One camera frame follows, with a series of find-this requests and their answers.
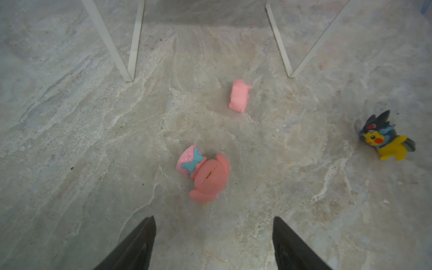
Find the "small pink pig toy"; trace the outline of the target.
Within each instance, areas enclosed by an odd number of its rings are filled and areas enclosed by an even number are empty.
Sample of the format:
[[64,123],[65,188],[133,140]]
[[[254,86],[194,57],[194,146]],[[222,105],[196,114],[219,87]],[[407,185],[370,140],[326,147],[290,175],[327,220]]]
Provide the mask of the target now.
[[235,80],[230,94],[229,108],[233,111],[244,113],[249,100],[249,91],[252,89],[253,87],[246,84],[243,80]]

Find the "black yellow duck toy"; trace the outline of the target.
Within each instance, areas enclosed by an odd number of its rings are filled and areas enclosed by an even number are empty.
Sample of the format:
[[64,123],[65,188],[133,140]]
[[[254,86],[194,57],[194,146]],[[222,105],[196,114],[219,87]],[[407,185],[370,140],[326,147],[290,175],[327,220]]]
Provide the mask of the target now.
[[391,157],[404,160],[407,153],[416,151],[416,144],[407,136],[397,135],[395,125],[388,120],[389,115],[390,110],[370,116],[360,130],[360,139],[376,150],[380,160]]

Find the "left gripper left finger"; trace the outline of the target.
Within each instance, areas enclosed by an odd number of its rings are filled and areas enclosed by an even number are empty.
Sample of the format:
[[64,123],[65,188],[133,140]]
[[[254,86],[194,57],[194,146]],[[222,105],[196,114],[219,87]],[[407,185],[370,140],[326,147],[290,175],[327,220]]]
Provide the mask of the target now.
[[155,236],[154,217],[145,218],[94,270],[148,270]]

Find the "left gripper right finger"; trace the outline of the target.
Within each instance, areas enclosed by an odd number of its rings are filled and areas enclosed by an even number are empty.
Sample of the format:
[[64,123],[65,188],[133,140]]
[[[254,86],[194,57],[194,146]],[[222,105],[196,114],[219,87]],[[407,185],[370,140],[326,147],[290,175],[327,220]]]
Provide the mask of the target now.
[[279,270],[331,270],[280,217],[273,219],[272,241]]

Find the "pink toy with blue bow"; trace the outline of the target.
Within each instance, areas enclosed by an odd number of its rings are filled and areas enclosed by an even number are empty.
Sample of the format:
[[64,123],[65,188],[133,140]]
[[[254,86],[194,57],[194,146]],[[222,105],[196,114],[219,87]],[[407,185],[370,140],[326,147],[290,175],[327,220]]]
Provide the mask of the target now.
[[231,169],[223,154],[208,159],[196,145],[192,145],[180,156],[177,171],[189,175],[194,182],[190,198],[197,203],[209,204],[219,197],[228,184]]

